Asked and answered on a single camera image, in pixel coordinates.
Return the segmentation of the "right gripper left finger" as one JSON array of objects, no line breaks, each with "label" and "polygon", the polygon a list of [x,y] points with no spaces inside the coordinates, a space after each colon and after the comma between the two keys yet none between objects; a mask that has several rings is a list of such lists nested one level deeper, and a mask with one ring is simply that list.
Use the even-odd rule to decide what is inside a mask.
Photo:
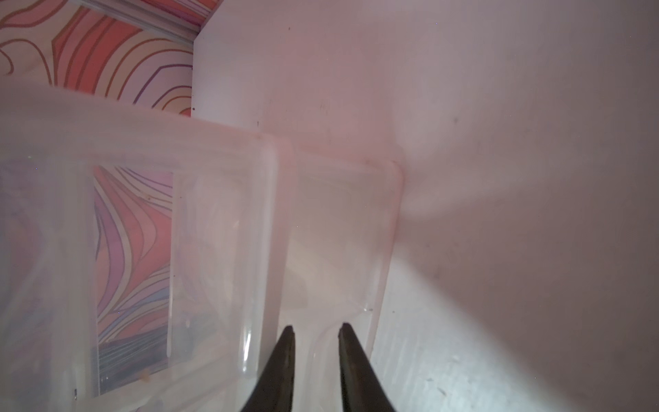
[{"label": "right gripper left finger", "polygon": [[241,412],[291,412],[295,374],[296,339],[286,326],[277,340],[252,394]]}]

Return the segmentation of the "white plastic drawer organizer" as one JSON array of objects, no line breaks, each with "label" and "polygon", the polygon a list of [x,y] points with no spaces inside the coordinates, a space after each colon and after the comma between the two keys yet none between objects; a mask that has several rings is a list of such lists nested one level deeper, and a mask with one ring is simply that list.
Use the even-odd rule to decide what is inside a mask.
[{"label": "white plastic drawer organizer", "polygon": [[2,410],[241,410],[293,165],[276,137],[3,79]]}]

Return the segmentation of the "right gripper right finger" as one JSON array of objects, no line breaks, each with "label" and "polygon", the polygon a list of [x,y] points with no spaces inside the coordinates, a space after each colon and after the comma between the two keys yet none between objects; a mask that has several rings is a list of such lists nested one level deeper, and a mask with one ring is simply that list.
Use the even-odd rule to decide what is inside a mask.
[{"label": "right gripper right finger", "polygon": [[342,324],[338,342],[343,411],[394,412],[351,324]]}]

